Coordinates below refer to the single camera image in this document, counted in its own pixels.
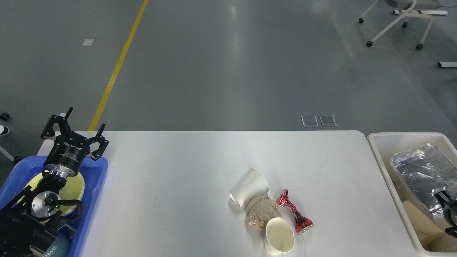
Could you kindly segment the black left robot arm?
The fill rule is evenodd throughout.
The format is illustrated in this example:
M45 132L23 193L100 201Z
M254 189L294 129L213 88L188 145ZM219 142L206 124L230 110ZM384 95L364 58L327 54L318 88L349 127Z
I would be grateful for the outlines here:
M2 257L78 257L104 185L109 145L105 124L87 138L65 114L52 115L41 138L47 156L19 161L1 188Z

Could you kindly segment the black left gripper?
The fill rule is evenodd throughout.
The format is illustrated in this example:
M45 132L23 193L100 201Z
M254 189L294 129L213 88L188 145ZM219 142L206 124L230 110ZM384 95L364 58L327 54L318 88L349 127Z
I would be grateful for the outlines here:
M54 146L44 162L44 171L62 178L75 177L86 156L96 161L101 158L109 145L109 141L103 135L106 124L99 127L94 137L73 136L73 131L67 122L73 109L70 107L63 116L52 115L40 136L43 140L54 141ZM55 124L59 127L59 136L56 136ZM90 146L94 143L98 143L99 146L92 151Z

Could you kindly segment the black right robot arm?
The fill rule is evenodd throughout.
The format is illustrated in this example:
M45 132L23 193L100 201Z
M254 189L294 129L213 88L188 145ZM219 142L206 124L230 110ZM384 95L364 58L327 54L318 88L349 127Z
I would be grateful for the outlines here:
M457 238L457 201L453 199L445 190L434 194L435 198L443 208L444 219L450 227L445 229L446 234Z

